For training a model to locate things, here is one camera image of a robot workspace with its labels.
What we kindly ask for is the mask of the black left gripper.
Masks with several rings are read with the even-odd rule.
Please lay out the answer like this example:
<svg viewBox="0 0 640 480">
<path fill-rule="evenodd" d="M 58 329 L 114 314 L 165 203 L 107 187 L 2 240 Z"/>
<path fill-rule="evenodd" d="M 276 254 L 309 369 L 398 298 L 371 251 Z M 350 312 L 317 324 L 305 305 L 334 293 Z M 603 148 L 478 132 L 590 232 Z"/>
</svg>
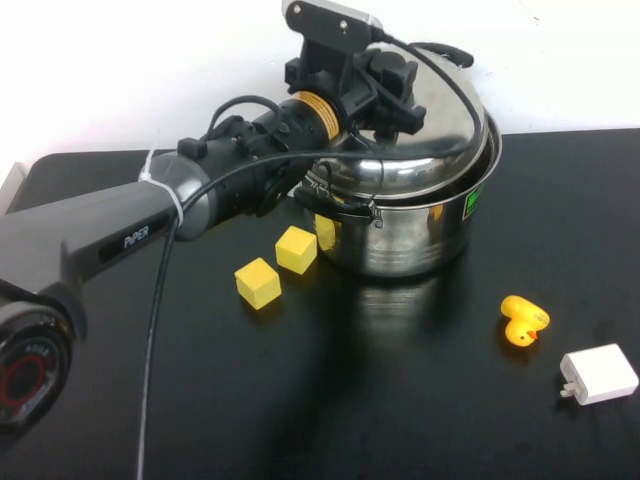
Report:
<svg viewBox="0 0 640 480">
<path fill-rule="evenodd" d="M 340 124 L 361 121 L 373 110 L 367 129 L 378 143 L 393 144 L 400 134 L 419 132 L 427 110 L 413 96 L 405 102 L 393 96 L 379 100 L 377 82 L 394 96 L 409 96 L 417 70 L 416 62 L 394 51 L 345 53 L 304 40 L 299 56 L 284 66 L 284 81 L 290 94 L 308 91 L 325 100 Z"/>
</svg>

